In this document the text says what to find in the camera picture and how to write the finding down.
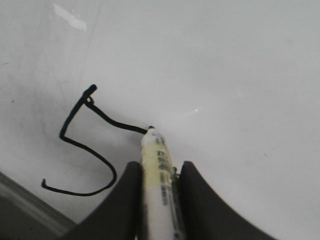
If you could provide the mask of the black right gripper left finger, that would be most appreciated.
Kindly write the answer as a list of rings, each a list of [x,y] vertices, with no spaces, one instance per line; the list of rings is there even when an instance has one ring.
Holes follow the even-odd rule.
[[[126,165],[111,193],[61,240],[134,240],[140,221],[142,170],[139,163]]]

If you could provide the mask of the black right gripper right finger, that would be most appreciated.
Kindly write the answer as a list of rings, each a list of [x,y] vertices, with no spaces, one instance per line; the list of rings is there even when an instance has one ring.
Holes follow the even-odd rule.
[[[274,239],[224,202],[191,161],[182,165],[179,193],[188,240]]]

